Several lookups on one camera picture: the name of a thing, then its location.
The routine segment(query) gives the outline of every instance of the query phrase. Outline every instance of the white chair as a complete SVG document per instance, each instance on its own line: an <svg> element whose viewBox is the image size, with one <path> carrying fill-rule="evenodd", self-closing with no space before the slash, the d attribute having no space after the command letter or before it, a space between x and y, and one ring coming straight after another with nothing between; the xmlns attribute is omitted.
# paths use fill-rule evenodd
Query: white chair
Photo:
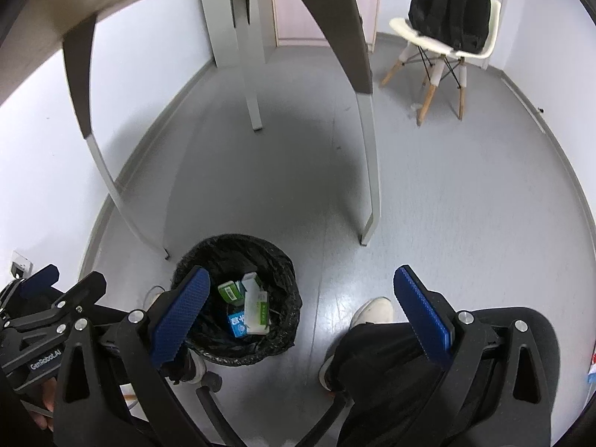
<svg viewBox="0 0 596 447"><path fill-rule="evenodd" d="M491 0L491 18L489 21L489 34L481 53L461 52L461 50L455 51L452 47L449 47L448 45L440 42L439 40L420 35L418 31L416 31L410 26L409 22L407 22L405 18L393 18L389 22L389 25L397 33L397 35L399 35L402 38L405 38L405 40L408 41L408 46L399 55L397 62L387 73L385 78L382 80L380 87L385 86L391 80L391 77L393 77L395 73L398 70L400 70L400 68L402 68L404 65L412 64L412 58L415 55L420 54L420 56L422 57L422 61L424 61L426 51L434 52L437 55L439 55L439 57L434 59L436 62L436 64L434 65L431 63L430 59L427 58L428 63L430 64L430 67L432 69L432 74L429 74L427 69L427 75L424 79L423 85L426 85L427 80L430 79L430 88L428 89L426 98L424 100L424 104L422 104L422 109L418 112L418 125L420 126L422 124L422 121L424 121L426 113L428 112L428 108L430 107L430 102L433 100L434 92L439 86L441 80L443 80L443 70L445 70L445 65L448 65L449 72L452 73L454 77L455 74L453 71L456 67L460 68L460 79L458 81L458 84L460 87L459 118L461 121L464 118L464 106L466 102L466 58L487 59L491 56L492 51L495 49L495 42L497 41L500 13L501 3L499 2L499 0ZM455 64L455 66L452 67L451 64L454 62L449 62L448 58L457 59L458 62Z"/></svg>

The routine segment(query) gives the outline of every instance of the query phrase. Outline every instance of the black backpack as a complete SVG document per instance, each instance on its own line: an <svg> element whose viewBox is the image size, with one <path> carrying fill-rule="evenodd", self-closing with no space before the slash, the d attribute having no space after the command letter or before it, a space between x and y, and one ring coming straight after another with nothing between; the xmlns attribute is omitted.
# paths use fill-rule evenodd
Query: black backpack
<svg viewBox="0 0 596 447"><path fill-rule="evenodd" d="M412 28L464 52L480 53L488 37L491 0L412 0Z"/></svg>

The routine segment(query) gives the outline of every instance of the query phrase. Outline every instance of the backpack strap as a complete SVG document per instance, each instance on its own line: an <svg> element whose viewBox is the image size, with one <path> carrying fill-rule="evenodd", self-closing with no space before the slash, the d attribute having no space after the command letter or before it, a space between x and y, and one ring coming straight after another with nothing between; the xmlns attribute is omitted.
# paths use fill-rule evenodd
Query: backpack strap
<svg viewBox="0 0 596 447"><path fill-rule="evenodd" d="M451 0L449 34L454 50L461 50L464 44L464 13L468 0Z"/></svg>
<svg viewBox="0 0 596 447"><path fill-rule="evenodd" d="M440 34L443 18L447 11L447 4L449 0L433 0L430 5L430 10L426 17L426 32L422 32L429 37L436 38Z"/></svg>

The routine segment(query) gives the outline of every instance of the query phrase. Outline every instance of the black trash bag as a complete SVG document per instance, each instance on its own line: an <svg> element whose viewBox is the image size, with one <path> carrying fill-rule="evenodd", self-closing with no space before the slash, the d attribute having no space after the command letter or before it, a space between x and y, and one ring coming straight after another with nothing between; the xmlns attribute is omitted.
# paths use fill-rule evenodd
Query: black trash bag
<svg viewBox="0 0 596 447"><path fill-rule="evenodd" d="M187 335L186 345L207 360L227 367L252 365L294 346L302 299L290 258L275 245L249 235L227 234L203 240L178 263L176 288L195 266L209 272L211 291ZM269 293L270 330L265 336L235 338L228 314L238 310L223 300L218 286L257 272Z"/></svg>

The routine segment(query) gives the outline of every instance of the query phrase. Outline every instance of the silver screw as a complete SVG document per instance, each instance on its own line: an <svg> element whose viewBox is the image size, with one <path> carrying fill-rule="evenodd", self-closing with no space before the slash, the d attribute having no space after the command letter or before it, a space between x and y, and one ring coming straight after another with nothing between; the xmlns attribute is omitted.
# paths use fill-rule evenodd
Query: silver screw
<svg viewBox="0 0 596 447"><path fill-rule="evenodd" d="M520 331L521 333L525 333L527 331L527 324L525 321L522 321L521 319L518 319L516 321L516 329L518 331Z"/></svg>
<svg viewBox="0 0 596 447"><path fill-rule="evenodd" d="M77 331L83 331L87 327L87 320L85 318L80 318L77 322L74 323L74 328Z"/></svg>
<svg viewBox="0 0 596 447"><path fill-rule="evenodd" d="M142 310L135 309L128 315L128 320L132 322L132 324L137 324L138 322L141 322L144 317L145 313L142 312Z"/></svg>
<svg viewBox="0 0 596 447"><path fill-rule="evenodd" d="M460 320L460 322L463 322L464 324L472 324L474 322L474 316L472 316L471 312L467 312L467 311L462 311L457 315L457 318Z"/></svg>

